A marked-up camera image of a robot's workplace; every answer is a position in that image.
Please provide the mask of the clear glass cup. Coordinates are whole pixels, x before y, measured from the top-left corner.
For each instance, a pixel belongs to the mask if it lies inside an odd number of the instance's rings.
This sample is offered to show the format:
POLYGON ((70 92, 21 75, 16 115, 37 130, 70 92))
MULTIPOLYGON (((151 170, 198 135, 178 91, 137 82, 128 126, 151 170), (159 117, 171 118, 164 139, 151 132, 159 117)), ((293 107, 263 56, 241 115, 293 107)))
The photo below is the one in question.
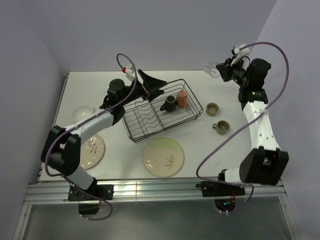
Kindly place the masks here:
POLYGON ((220 76, 220 72, 217 70, 216 65, 218 65, 217 62, 205 62, 203 70, 212 78, 218 78, 220 76))

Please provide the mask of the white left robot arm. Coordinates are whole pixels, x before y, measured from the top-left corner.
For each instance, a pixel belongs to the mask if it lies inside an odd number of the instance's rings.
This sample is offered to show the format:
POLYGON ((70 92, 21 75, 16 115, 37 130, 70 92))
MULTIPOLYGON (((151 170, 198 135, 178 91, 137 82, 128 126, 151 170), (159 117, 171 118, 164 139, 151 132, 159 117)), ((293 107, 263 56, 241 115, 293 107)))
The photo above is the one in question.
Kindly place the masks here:
POLYGON ((122 79, 113 79, 102 105, 92 116, 66 127, 56 125, 48 133, 40 157, 44 167, 51 167, 80 188, 79 194, 86 200, 95 198, 98 188, 97 180, 80 165, 82 145, 98 132, 118 123, 125 114, 125 105, 139 98, 152 101, 164 93, 162 88, 168 84, 140 69, 137 72, 142 82, 136 76, 131 85, 125 85, 122 79))

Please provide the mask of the beige small bowl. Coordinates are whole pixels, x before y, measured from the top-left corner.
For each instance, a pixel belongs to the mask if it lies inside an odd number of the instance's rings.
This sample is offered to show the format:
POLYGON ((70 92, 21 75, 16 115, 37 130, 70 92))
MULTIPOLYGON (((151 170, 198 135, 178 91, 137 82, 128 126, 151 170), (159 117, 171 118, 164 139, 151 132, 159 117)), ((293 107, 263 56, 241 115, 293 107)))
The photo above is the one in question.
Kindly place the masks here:
POLYGON ((220 107, 214 103, 210 102, 206 105, 205 112, 208 116, 214 117, 219 113, 220 107))

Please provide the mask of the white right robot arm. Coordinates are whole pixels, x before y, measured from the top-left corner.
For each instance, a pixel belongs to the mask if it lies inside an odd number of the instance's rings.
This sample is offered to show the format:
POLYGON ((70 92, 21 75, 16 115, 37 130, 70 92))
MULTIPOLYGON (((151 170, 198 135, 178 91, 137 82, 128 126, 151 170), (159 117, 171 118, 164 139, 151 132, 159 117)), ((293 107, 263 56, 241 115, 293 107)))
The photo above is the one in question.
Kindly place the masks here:
POLYGON ((229 194, 235 184, 278 184, 289 161, 289 154, 282 151, 272 130, 268 111, 268 97, 264 89, 265 78, 271 68, 267 61, 255 58, 247 68, 241 59, 232 63, 228 58, 217 65, 224 82, 233 80, 239 85, 238 101, 249 125, 251 151, 239 168, 225 169, 219 174, 217 191, 229 194))

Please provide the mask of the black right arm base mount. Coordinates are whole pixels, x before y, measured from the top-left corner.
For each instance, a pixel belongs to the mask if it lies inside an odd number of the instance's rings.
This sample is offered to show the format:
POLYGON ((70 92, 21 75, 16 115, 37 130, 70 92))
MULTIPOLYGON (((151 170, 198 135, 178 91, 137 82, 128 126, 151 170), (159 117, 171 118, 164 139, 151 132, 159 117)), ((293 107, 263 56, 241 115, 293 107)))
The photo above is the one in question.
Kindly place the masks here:
POLYGON ((201 181, 195 184, 196 188, 201 189, 203 197, 234 197, 244 196, 246 191, 238 184, 225 182, 201 181))

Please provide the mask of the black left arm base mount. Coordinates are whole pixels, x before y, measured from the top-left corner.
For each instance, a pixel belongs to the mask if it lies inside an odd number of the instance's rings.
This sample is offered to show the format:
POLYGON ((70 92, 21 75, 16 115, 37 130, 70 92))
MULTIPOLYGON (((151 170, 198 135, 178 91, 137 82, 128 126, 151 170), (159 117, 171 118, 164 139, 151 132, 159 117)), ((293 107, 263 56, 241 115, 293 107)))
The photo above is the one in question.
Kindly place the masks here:
POLYGON ((109 203, 113 199, 114 185, 98 184, 84 190, 78 186, 70 186, 67 200, 78 202, 78 212, 85 217, 96 215, 103 205, 108 205, 109 215, 113 212, 113 206, 109 203))

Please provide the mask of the grey-green ceramic cup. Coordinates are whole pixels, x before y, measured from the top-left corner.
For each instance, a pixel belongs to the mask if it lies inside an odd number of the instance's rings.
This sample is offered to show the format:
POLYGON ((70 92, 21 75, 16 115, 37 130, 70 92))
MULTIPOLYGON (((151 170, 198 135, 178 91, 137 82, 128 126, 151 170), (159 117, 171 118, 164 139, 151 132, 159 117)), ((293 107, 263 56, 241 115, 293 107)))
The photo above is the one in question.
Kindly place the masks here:
POLYGON ((224 135, 230 130, 230 124, 225 120, 220 120, 212 125, 212 128, 219 134, 224 135))

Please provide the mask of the pink ceramic mug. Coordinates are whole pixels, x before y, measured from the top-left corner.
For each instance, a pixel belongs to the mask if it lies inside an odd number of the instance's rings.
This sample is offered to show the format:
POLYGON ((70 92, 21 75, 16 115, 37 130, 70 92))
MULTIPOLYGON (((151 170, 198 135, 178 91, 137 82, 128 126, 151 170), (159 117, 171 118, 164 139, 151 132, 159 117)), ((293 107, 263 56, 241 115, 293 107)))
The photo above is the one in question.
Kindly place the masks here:
POLYGON ((187 101, 188 95, 185 90, 180 90, 176 95, 176 105, 181 108, 187 108, 188 107, 188 101, 187 101))

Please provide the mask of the dark brown mug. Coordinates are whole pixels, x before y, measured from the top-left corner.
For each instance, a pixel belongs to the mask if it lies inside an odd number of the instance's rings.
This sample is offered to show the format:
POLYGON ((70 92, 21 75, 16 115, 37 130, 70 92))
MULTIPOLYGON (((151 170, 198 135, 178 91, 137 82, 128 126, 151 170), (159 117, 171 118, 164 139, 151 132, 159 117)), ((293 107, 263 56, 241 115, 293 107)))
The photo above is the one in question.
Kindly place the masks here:
POLYGON ((176 110, 176 99, 174 96, 169 95, 166 97, 165 102, 160 107, 160 111, 173 112, 176 110))

